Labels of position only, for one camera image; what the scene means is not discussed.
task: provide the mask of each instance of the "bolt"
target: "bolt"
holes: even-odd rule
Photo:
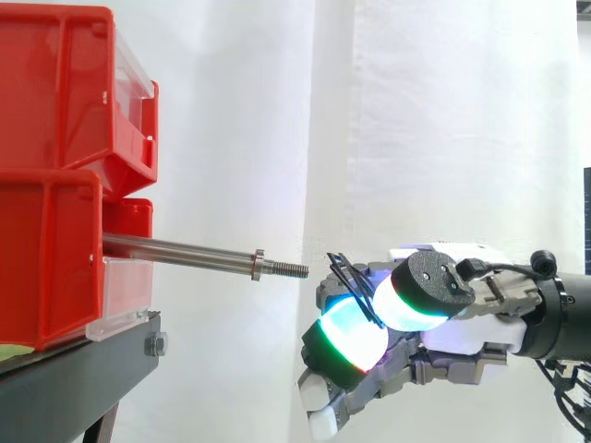
[[[283,263],[281,261],[272,262],[271,275],[281,275],[283,277],[293,277],[295,279],[307,279],[308,274],[308,266],[296,265],[295,263]]]
[[[252,280],[260,280],[261,274],[281,275],[295,279],[307,279],[309,267],[296,265],[294,263],[283,263],[281,261],[267,260],[264,257],[265,251],[257,249],[254,256]]]
[[[152,357],[164,357],[168,350],[168,334],[166,332],[156,332],[148,338],[149,355]]]

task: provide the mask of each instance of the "blue light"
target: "blue light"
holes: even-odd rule
[[[414,332],[438,327],[448,318],[429,316],[407,305],[392,286],[390,276],[384,280],[373,296],[373,308],[388,328]]]
[[[343,357],[363,372],[369,371],[388,348],[388,330],[369,322],[353,297],[324,313],[320,327]]]

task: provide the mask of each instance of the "threaded rod end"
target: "threaded rod end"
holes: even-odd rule
[[[294,263],[283,263],[274,261],[270,274],[281,275],[283,277],[292,277],[294,279],[307,279],[309,268],[306,265],[296,265]]]

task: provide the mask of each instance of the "red plastic bin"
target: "red plastic bin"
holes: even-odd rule
[[[156,181],[157,113],[109,9],[0,4],[0,168],[91,170],[117,200]]]
[[[151,235],[151,203],[103,205],[91,171],[0,170],[0,214],[0,344],[37,350],[102,315],[103,226]]]

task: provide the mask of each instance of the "black metal table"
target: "black metal table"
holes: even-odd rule
[[[0,362],[0,442],[111,439],[119,401],[158,366],[160,313],[105,341],[80,340]]]

